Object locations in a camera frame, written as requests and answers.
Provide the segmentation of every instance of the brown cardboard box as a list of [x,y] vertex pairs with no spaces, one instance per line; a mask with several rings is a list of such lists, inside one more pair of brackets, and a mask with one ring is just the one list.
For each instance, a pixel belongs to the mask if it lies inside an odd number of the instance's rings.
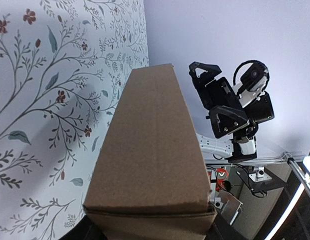
[[131,72],[84,203],[109,240],[202,240],[216,211],[171,64]]

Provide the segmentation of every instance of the floral wallpaper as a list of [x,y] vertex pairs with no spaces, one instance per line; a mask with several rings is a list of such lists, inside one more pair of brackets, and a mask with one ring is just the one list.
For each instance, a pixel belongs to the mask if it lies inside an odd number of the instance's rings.
[[0,239],[59,239],[83,217],[133,68],[142,0],[0,1]]

